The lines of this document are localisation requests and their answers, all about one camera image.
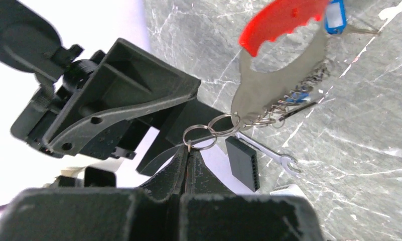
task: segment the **saw handle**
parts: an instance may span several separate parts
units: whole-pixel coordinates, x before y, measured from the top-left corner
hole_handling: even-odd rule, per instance
[[[265,41],[274,42],[283,34],[290,34],[298,26],[305,26],[311,18],[321,21],[329,0],[275,0],[246,25],[239,44],[256,57]]]

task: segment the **metal wrench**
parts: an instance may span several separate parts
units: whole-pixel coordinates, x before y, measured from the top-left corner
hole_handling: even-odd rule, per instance
[[[270,150],[269,148],[265,147],[264,145],[256,142],[255,140],[251,139],[250,137],[242,134],[241,132],[235,133],[235,136],[238,139],[242,139],[245,142],[253,145],[255,148],[259,149],[261,152],[275,160],[278,164],[283,166],[284,170],[291,175],[297,176],[301,173],[301,170],[292,166],[292,164],[297,164],[298,160],[290,155],[286,154],[279,154]]]

